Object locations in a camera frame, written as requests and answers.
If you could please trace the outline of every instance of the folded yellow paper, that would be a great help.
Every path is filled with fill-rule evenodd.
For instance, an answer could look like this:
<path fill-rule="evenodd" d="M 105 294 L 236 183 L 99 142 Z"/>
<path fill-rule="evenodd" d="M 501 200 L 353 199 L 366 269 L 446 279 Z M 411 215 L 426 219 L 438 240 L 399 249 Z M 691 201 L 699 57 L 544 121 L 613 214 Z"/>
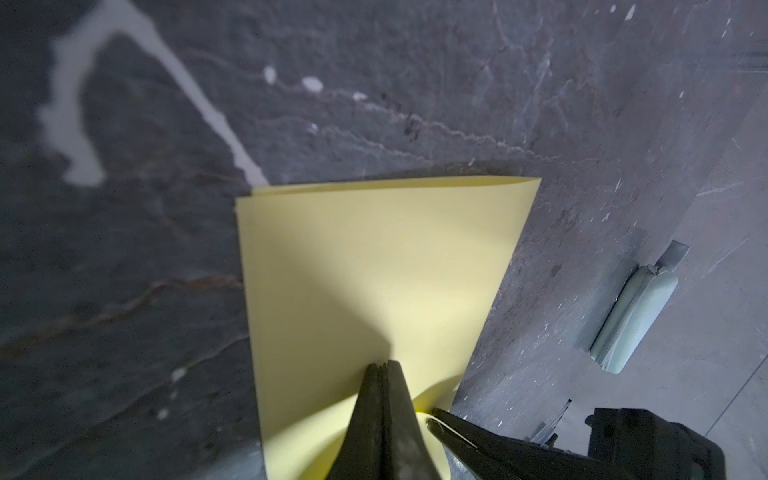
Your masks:
<path fill-rule="evenodd" d="M 400 361 L 421 410 L 458 385 L 539 182 L 381 180 L 237 200 L 270 480 L 324 478 L 369 363 Z"/>

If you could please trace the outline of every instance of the gray floor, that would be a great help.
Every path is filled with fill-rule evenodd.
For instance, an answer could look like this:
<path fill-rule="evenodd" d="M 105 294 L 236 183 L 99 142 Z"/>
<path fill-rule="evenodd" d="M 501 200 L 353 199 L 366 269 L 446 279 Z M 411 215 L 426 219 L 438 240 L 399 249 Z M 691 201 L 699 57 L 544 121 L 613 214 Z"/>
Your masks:
<path fill-rule="evenodd" d="M 522 438 L 573 398 L 574 445 L 608 401 L 724 411 L 710 436 L 758 471 L 768 75 L 732 58 L 768 39 L 762 0 L 2 9 L 0 479 L 260 475 L 243 156 L 271 184 L 541 177 L 453 411 Z M 70 173 L 84 143 L 99 184 Z M 584 351 L 672 237 L 680 290 L 608 378 Z"/>

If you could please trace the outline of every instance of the dark marble surface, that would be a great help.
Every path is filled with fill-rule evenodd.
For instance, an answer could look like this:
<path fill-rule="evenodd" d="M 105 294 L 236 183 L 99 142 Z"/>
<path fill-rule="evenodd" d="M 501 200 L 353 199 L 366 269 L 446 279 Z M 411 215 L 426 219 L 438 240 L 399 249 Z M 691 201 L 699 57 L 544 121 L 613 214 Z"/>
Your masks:
<path fill-rule="evenodd" d="M 227 146 L 119 36 L 81 91 L 107 180 L 66 184 L 40 142 L 49 41 L 91 5 L 3 7 L 0 478 L 258 476 L 232 210 L 248 185 Z M 765 82 L 699 61 L 768 37 L 758 0 L 629 20 L 629 2 L 136 5 L 273 184 L 543 178 L 454 405 L 517 437 L 581 381 L 630 269 L 666 247 Z"/>

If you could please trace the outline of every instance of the paper sheet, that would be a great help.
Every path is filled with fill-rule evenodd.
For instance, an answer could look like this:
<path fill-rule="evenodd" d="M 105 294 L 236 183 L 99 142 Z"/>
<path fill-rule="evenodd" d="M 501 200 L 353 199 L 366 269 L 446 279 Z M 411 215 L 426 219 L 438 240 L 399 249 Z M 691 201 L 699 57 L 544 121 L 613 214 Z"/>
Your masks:
<path fill-rule="evenodd" d="M 382 180 L 238 199 L 270 480 L 325 477 L 371 362 L 400 361 L 418 410 L 456 388 L 539 182 Z M 425 440 L 448 478 L 442 447 Z"/>

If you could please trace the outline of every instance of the white spot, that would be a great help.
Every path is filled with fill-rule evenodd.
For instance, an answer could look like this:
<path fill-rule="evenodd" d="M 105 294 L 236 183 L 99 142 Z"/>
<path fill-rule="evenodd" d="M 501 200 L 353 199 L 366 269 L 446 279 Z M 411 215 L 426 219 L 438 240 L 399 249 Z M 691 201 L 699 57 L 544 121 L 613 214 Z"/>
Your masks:
<path fill-rule="evenodd" d="M 66 34 L 51 41 L 54 56 L 50 72 L 51 103 L 38 109 L 38 118 L 43 141 L 70 161 L 64 181 L 81 187 L 97 187 L 106 178 L 83 128 L 80 95 L 96 55 L 117 34 L 131 38 L 163 65 L 203 120 L 229 145 L 233 162 L 245 173 L 248 183 L 267 185 L 261 169 L 248 156 L 227 118 L 210 103 L 181 60 L 157 33 L 151 19 L 130 0 L 101 0 Z"/>
<path fill-rule="evenodd" d="M 176 383 L 179 380 L 181 380 L 186 374 L 187 374 L 187 369 L 184 367 L 180 367 L 170 373 L 170 380 L 171 382 Z"/>
<path fill-rule="evenodd" d="M 268 85 L 274 85 L 277 81 L 277 70 L 272 65 L 264 67 L 264 81 Z"/>
<path fill-rule="evenodd" d="M 304 77 L 301 79 L 301 84 L 307 91 L 311 91 L 314 94 L 319 94 L 323 91 L 323 83 L 318 77 Z"/>

